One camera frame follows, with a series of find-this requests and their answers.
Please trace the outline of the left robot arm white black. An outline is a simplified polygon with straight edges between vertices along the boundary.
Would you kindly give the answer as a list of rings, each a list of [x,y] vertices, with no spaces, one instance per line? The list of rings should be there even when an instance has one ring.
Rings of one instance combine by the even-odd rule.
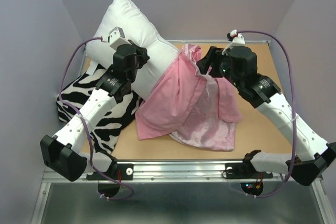
[[[41,139],[41,153],[47,167],[71,182],[87,172],[93,165],[93,157],[80,155],[83,143],[105,114],[131,92],[137,71],[149,59],[147,49],[131,40],[116,48],[112,65],[98,81],[88,101],[66,126],[53,136],[45,135]]]

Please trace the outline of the pink satin pillowcase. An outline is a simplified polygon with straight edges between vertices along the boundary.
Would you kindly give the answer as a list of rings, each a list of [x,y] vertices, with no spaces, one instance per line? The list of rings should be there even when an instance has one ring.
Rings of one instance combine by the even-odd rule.
[[[182,47],[149,98],[135,113],[139,140],[170,135],[177,142],[213,151],[233,151],[242,119],[234,87],[201,74],[199,45]]]

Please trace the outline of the white pillow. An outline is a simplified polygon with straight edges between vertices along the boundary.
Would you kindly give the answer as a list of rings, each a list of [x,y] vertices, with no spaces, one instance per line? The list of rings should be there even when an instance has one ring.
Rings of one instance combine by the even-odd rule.
[[[132,83],[132,90],[147,100],[162,74],[178,57],[179,50],[161,37],[156,27],[131,0],[113,0],[94,36],[107,39],[115,27],[122,28],[126,39],[148,51],[150,59],[138,70]]]

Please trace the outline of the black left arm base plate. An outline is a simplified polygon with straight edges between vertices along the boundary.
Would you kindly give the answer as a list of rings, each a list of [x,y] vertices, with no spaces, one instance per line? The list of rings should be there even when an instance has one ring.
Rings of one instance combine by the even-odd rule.
[[[118,181],[133,180],[134,165],[132,163],[118,163],[108,168],[103,174]],[[86,175],[86,180],[107,180],[97,172]]]

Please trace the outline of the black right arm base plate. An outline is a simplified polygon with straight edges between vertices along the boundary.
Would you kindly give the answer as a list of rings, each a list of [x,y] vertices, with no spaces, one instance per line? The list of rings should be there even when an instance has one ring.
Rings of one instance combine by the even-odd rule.
[[[251,164],[229,163],[225,166],[224,178],[227,179],[269,179],[273,178],[272,173],[258,172]]]

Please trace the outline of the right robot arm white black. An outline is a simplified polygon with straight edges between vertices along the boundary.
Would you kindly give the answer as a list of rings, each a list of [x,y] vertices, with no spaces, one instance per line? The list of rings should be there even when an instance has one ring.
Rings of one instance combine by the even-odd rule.
[[[197,61],[202,74],[225,78],[238,94],[263,114],[295,147],[295,153],[274,154],[254,150],[233,167],[227,178],[253,177],[261,172],[288,174],[310,186],[335,160],[335,143],[328,143],[292,111],[281,89],[268,76],[257,72],[257,55],[248,47],[222,49],[211,46]]]

